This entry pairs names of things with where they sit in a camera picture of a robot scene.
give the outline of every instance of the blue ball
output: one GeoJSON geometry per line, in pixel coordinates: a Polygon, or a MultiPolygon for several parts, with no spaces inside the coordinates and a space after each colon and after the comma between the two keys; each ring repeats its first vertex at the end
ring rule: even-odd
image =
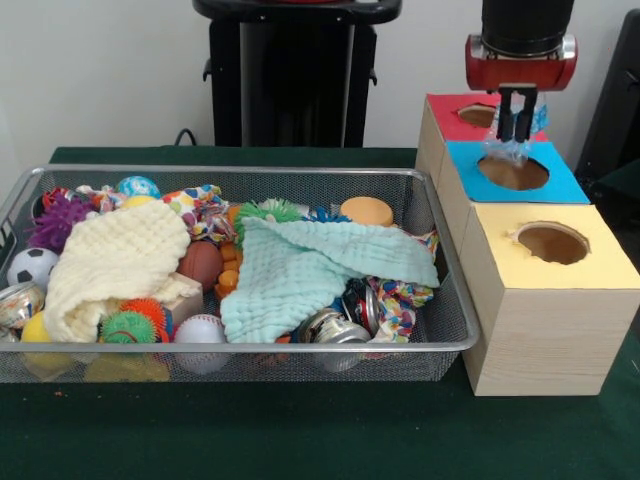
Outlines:
{"type": "Polygon", "coordinates": [[[147,177],[127,177],[124,178],[118,183],[116,187],[118,193],[124,193],[129,197],[136,197],[139,195],[145,195],[154,198],[160,198],[162,195],[160,194],[160,190],[147,177]]]}

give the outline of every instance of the white towel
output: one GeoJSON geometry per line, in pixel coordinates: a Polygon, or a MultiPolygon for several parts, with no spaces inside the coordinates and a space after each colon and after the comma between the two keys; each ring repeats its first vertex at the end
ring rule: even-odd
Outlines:
{"type": "Polygon", "coordinates": [[[119,300],[170,302],[192,287],[169,277],[189,246],[182,219],[161,200],[77,224],[51,272],[44,324],[56,342],[95,342],[119,300]]]}

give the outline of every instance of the brown ball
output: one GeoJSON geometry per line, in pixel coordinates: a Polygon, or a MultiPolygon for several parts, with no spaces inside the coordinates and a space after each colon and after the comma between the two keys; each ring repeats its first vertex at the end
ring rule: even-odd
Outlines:
{"type": "Polygon", "coordinates": [[[202,291],[213,289],[224,260],[218,248],[204,241],[193,242],[180,260],[177,272],[202,284],[202,291]]]}

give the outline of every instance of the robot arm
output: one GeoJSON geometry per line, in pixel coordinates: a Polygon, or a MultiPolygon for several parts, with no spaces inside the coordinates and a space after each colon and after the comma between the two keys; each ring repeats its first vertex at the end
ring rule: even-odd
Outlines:
{"type": "Polygon", "coordinates": [[[467,83],[501,95],[498,139],[529,139],[540,91],[564,90],[575,72],[578,49],[567,35],[574,0],[484,0],[482,33],[466,45],[467,83]],[[525,97],[511,111],[511,97],[525,97]]]}

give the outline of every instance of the red paper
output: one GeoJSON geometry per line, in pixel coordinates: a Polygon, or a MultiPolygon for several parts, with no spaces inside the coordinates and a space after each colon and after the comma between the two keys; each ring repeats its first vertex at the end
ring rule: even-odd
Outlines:
{"type": "MultiPolygon", "coordinates": [[[[440,132],[447,142],[482,142],[489,133],[488,128],[481,128],[463,121],[458,116],[458,110],[473,104],[497,107],[500,95],[465,93],[462,95],[427,95],[431,110],[436,117],[440,132]]],[[[548,142],[544,132],[535,137],[536,142],[548,142]]]]}

